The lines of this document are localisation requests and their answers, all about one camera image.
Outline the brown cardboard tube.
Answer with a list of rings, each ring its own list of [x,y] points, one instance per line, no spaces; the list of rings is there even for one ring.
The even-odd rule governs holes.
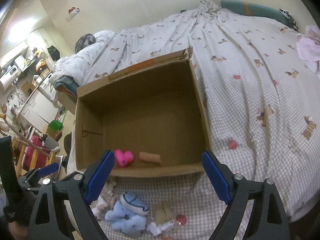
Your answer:
[[[140,152],[139,159],[146,163],[161,164],[161,156],[159,154]]]

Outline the pink rubber duck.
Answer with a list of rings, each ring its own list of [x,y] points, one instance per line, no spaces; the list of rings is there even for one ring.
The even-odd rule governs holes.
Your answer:
[[[120,167],[125,167],[128,164],[131,164],[135,159],[135,156],[131,151],[123,152],[120,149],[115,150],[114,156]]]

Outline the blue and white plush toy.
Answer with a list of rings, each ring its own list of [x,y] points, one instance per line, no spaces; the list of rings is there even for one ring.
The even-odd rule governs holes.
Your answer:
[[[105,214],[105,222],[110,223],[113,230],[137,237],[146,228],[149,207],[132,192],[123,192],[112,210]]]

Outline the white folded duvet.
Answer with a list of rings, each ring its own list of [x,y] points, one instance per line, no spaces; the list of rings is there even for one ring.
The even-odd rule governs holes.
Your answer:
[[[74,54],[56,62],[50,83],[54,85],[62,77],[68,76],[78,86],[83,85],[89,70],[115,35],[113,31],[102,30],[81,36],[75,44]]]

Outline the teal pillow with orange stripe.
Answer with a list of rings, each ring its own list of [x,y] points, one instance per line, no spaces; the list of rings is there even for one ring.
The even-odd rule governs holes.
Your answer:
[[[273,9],[263,5],[234,0],[221,0],[220,4],[222,8],[226,8],[236,14],[252,17],[271,18],[278,22],[281,22],[282,24],[295,31],[299,31],[295,19],[286,10]]]

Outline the checkered dog-print bedspread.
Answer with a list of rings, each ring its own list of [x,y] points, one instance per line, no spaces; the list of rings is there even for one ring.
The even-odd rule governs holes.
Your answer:
[[[197,9],[116,34],[83,85],[192,48],[209,150],[248,180],[271,178],[294,222],[319,199],[319,77],[299,58],[296,36],[275,20],[241,16],[202,0]],[[226,208],[203,169],[113,177],[117,195],[132,191],[149,207],[167,201],[185,215],[187,223],[171,233],[175,239],[208,239]]]

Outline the brown cardboard box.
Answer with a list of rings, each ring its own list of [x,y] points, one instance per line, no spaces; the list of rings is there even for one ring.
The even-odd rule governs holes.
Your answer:
[[[202,171],[210,149],[204,98],[186,48],[135,64],[78,88],[75,161],[78,169],[95,163],[106,150],[131,151],[127,167],[113,176],[166,177]],[[159,154],[161,164],[139,159]]]

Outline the beige ruffled scrunchie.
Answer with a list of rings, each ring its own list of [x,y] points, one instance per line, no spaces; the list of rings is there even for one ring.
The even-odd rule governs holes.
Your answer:
[[[109,210],[112,210],[118,200],[118,195],[116,194],[116,181],[114,179],[107,180],[100,196],[102,196],[110,205]]]

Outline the white knotted cloth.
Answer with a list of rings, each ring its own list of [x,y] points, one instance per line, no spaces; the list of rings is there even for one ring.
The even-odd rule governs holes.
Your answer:
[[[93,215],[97,219],[97,221],[104,220],[105,214],[110,209],[110,205],[102,196],[99,196],[96,206],[92,208]]]

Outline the wooden chair frame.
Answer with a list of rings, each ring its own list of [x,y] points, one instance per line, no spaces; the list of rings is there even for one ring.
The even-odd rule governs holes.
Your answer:
[[[14,168],[16,176],[19,178],[26,172],[48,167],[55,164],[57,168],[53,171],[53,176],[57,178],[62,164],[62,156],[58,155],[60,147],[47,148],[45,142],[49,137],[35,135],[35,129],[31,129],[28,135],[24,135],[10,123],[5,114],[1,114],[1,134],[11,136],[11,148],[14,156]]]

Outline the pink crumpled cloth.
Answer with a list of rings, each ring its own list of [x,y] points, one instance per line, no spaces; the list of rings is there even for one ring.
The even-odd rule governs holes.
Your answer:
[[[317,76],[319,76],[319,48],[319,27],[308,25],[304,35],[297,34],[297,54]]]

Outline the green bucket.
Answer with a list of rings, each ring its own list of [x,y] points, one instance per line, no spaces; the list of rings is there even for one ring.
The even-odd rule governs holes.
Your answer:
[[[63,128],[63,124],[58,120],[53,120],[49,123],[48,127],[54,131],[60,131]]]

